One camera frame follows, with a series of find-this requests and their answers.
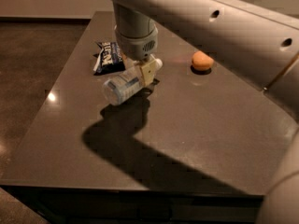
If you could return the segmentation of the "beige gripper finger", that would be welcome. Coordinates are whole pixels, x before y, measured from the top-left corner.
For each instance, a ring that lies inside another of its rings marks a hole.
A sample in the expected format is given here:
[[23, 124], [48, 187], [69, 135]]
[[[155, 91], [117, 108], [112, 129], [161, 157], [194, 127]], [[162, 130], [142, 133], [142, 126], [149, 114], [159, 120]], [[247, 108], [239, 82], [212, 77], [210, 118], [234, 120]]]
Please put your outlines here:
[[139, 65], [142, 84], [144, 87], [147, 87], [153, 82], [156, 73], [156, 61], [155, 58], [150, 55], [146, 61], [142, 61]]
[[122, 54], [122, 61], [126, 69], [136, 66], [137, 61], [130, 59], [125, 54]]

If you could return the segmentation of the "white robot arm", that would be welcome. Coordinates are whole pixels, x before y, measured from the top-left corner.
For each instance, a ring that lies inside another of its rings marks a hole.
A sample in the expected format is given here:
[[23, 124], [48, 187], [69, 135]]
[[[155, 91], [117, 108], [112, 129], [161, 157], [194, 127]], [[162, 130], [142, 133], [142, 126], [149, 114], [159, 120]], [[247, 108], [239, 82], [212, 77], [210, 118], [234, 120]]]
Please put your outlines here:
[[297, 19], [239, 0], [111, 1], [127, 57], [148, 58], [161, 24], [299, 120]]

